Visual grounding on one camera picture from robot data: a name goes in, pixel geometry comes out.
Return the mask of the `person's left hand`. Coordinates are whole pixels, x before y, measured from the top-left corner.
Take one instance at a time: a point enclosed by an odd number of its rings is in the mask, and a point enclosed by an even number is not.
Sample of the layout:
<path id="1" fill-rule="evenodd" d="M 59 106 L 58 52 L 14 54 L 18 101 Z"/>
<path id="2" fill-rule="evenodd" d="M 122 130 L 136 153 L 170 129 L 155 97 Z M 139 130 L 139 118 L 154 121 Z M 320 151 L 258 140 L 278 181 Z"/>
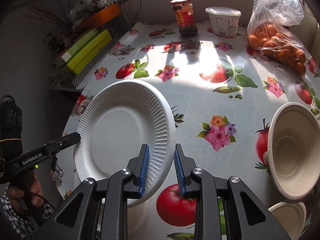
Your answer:
<path id="1" fill-rule="evenodd" d="M 28 191 L 38 194 L 40 196 L 43 196 L 41 183 L 38 180 L 36 172 L 33 171 L 31 174 L 32 174 L 32 183 Z M 15 211 L 20 212 L 21 206 L 19 204 L 19 201 L 24 197 L 24 191 L 21 191 L 19 188 L 12 186 L 10 184 L 6 190 L 6 193 L 7 193 L 8 200 L 10 201 L 11 207 Z M 44 200 L 37 196 L 32 196 L 31 202 L 35 207 L 41 207 L 44 204 Z"/>

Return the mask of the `checkered sleeve forearm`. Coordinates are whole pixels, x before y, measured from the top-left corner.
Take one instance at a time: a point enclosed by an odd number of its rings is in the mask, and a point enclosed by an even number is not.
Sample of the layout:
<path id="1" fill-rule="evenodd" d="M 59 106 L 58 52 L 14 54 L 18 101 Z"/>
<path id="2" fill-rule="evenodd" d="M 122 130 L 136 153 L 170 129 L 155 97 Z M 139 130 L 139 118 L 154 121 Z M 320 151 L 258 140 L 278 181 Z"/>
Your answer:
<path id="1" fill-rule="evenodd" d="M 42 220 L 46 221 L 52 214 L 50 205 L 44 202 L 39 208 Z M 1 211 L 9 228 L 11 228 L 10 231 L 13 233 L 13 236 L 9 236 L 8 238 L 13 239 L 17 237 L 17 239 L 30 239 L 33 236 L 36 231 L 33 224 L 22 211 L 17 212 L 11 207 L 6 191 L 3 196 L 1 196 Z"/>

